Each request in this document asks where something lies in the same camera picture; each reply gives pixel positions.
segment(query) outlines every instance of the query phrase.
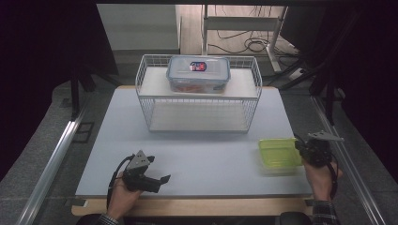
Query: plastic food container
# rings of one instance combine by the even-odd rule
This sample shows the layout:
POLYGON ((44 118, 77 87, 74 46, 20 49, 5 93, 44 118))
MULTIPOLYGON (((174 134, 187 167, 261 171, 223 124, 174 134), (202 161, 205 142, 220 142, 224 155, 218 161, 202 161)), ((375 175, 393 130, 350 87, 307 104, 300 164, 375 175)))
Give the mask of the plastic food container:
POLYGON ((265 169, 270 173, 293 173, 301 164, 296 139, 264 139, 258 142, 265 169))
POLYGON ((224 57, 175 55, 167 69, 174 92, 219 94, 230 77, 229 61, 224 57))

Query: human hand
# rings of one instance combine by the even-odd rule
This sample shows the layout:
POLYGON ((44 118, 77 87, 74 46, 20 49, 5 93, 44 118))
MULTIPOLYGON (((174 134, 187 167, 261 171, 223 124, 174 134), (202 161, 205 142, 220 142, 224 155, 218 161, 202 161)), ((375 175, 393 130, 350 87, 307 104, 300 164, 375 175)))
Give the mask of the human hand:
POLYGON ((122 175, 123 173, 120 172, 115 180, 112 197, 106 212, 109 217, 116 220, 126 215, 143 193, 142 190, 129 191, 121 178, 122 175))
MULTIPOLYGON (((329 168, 327 166, 316 168, 310 165, 305 159, 302 160, 302 164, 305 168, 307 180, 313 190, 314 199, 316 201, 326 201, 331 203, 330 193, 332 189, 332 181, 329 168)), ((337 164, 334 162, 331 162, 330 164, 336 172, 337 164)), ((339 169, 337 172, 337 178, 340 178, 342 175, 343 172, 339 169)))

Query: metal frame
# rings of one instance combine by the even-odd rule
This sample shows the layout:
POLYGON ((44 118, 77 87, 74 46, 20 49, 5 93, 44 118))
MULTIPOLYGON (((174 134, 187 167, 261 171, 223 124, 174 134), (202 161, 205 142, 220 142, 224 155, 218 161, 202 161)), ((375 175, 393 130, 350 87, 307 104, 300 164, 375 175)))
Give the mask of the metal frame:
POLYGON ((258 18, 258 17, 212 17, 207 15, 207 6, 203 15, 203 42, 202 55, 207 55, 207 31, 208 30, 236 30, 236 31, 272 31, 271 42, 266 50, 272 67, 276 73, 282 72, 278 60, 275 57, 275 44, 281 32, 284 14, 287 7, 283 7, 278 18, 258 18))
MULTIPOLYGON (((326 132, 340 137, 337 129, 332 126, 325 116, 324 111, 325 108, 322 104, 320 97, 311 97, 313 104, 318 112, 319 118, 322 121, 322 124, 325 127, 326 132)), ((336 155, 341 160, 340 163, 343 164, 344 169, 347 171, 348 178, 350 179, 352 186, 357 191, 360 201, 363 204, 363 208, 365 209, 366 213, 369 216, 369 219, 372 221, 372 224, 381 225, 387 224, 384 218, 380 213, 380 209, 378 208, 377 203, 375 202, 375 198, 373 197, 371 191, 363 182, 362 178, 360 177, 360 173, 358 172, 357 168, 354 165, 351 156, 349 156, 347 150, 345 149, 343 142, 331 142, 334 149, 336 149, 336 155)))
POLYGON ((73 136, 79 127, 82 118, 84 117, 85 110, 87 108, 89 99, 85 102, 79 115, 74 119, 74 121, 69 121, 58 144, 56 145, 52 156, 50 157, 46 167, 44 168, 41 177, 39 178, 36 186, 30 195, 20 217, 18 218, 16 224, 18 225, 30 225, 34 222, 38 210, 47 195, 50 186, 58 172, 58 169, 64 159, 65 154, 68 152, 69 145, 72 142, 73 136))

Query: container lid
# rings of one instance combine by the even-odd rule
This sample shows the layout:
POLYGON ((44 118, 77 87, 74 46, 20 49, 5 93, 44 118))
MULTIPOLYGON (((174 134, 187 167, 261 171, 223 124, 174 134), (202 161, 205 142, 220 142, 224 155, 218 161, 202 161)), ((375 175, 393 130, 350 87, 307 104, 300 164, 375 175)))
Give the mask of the container lid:
POLYGON ((229 61, 224 57, 175 55, 170 59, 167 78, 227 82, 229 70, 229 61))

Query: wire basket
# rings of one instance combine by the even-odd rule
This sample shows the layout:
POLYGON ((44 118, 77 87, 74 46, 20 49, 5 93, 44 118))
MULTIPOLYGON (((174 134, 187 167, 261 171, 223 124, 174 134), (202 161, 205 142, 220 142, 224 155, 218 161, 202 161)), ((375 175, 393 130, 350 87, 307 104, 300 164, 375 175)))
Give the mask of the wire basket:
POLYGON ((254 57, 225 56, 231 80, 221 94, 176 93, 166 78, 172 55, 146 54, 135 87, 150 131, 248 132, 262 91, 254 57))

